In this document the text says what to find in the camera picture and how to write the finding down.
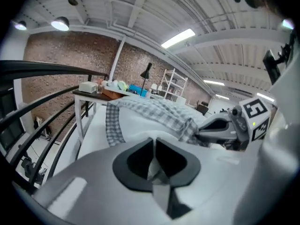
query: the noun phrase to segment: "black railing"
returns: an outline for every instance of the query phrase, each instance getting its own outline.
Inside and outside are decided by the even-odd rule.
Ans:
[[[32,76],[41,76],[41,75],[58,75],[58,74],[78,74],[78,75],[88,75],[88,81],[91,81],[92,75],[103,76],[104,79],[108,77],[108,74],[100,73],[88,69],[83,69],[80,67],[72,67],[66,65],[58,65],[52,63],[44,63],[44,62],[29,62],[29,61],[14,61],[14,60],[2,60],[0,61],[0,84],[6,83],[7,81],[11,81],[13,79],[24,78],[24,77],[32,77]],[[5,130],[12,122],[22,117],[27,112],[31,111],[33,108],[57,97],[64,93],[70,92],[72,90],[77,89],[78,86],[70,87],[61,91],[54,92],[52,94],[46,95],[41,97],[23,108],[20,108],[8,116],[4,117],[0,120],[0,133]],[[60,114],[62,114],[65,110],[70,108],[74,104],[74,101],[67,104],[61,110],[57,111],[55,114],[51,115],[48,119],[46,119],[28,138],[27,140],[20,146],[19,150],[14,154],[12,157],[10,164],[15,169],[19,162],[21,161],[22,157],[26,153],[27,149],[31,146],[31,144],[37,139],[42,131],[52,122],[54,121]],[[83,116],[88,116],[88,103],[86,102],[82,105],[82,108],[86,108]],[[59,135],[62,131],[66,128],[66,126],[72,121],[75,117],[73,113],[66,122],[62,125],[62,127],[53,135],[45,149],[43,150],[42,154],[40,155],[37,163],[35,164],[32,174],[30,175],[29,181],[26,181],[21,175],[15,172],[14,181],[26,190],[28,193],[32,194],[36,187],[34,183],[36,181],[38,172],[41,168],[41,165],[46,158],[48,152],[50,151],[51,147],[53,146],[54,142],[57,140]],[[76,128],[76,124],[71,128],[70,132],[66,135],[64,141],[60,145],[60,149],[58,150],[56,157],[53,161],[53,164],[50,168],[48,177],[52,177],[54,170],[56,168],[57,162],[62,154],[63,149],[65,148],[71,134]]]

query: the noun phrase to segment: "ceiling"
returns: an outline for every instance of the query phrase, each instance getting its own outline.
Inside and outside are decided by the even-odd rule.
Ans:
[[[288,43],[278,30],[281,20],[244,0],[27,0],[16,20],[30,33],[51,31],[58,16],[70,29],[88,31],[138,46],[184,72],[208,93],[239,101],[257,92],[267,96],[270,78],[263,65],[268,49],[273,54]],[[196,36],[168,49],[160,45],[191,28]],[[223,82],[210,85],[203,79]]]

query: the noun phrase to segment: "plaid blanket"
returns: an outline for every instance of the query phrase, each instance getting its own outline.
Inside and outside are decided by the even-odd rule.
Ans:
[[[198,128],[203,122],[201,113],[169,100],[145,99],[136,96],[123,97],[108,102],[105,122],[106,137],[110,146],[125,142],[119,124],[121,107],[126,107],[147,119],[172,129],[181,142],[206,146],[197,138]]]

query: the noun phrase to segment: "white shelving unit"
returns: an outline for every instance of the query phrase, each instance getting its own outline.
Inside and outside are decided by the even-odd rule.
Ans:
[[[181,87],[180,85],[174,83],[173,78],[175,78],[177,80],[183,80],[184,81],[183,87]],[[160,86],[162,86],[163,83],[167,84],[167,89],[162,90],[163,92],[165,92],[164,98],[166,98],[167,94],[171,94],[171,95],[176,96],[176,97],[181,97],[182,94],[183,94],[183,91],[186,87],[187,81],[188,81],[188,78],[180,76],[178,73],[175,72],[175,69],[173,69],[173,70],[167,70],[166,69],[165,73],[164,73],[164,76],[163,76],[163,79],[161,80],[161,83],[160,83]],[[170,87],[174,87],[176,89],[179,89],[180,90],[180,95],[175,94],[174,92],[170,92]]]

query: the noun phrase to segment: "blue container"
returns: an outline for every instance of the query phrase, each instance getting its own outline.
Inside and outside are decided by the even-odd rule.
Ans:
[[[135,86],[135,85],[131,84],[131,85],[129,86],[129,90],[136,91],[138,95],[140,95],[140,94],[141,94],[141,91],[142,91],[142,97],[146,97],[146,93],[147,93],[147,90],[146,90],[146,89],[143,89],[143,90],[142,90],[142,88],[140,88],[140,87],[138,87],[138,86]]]

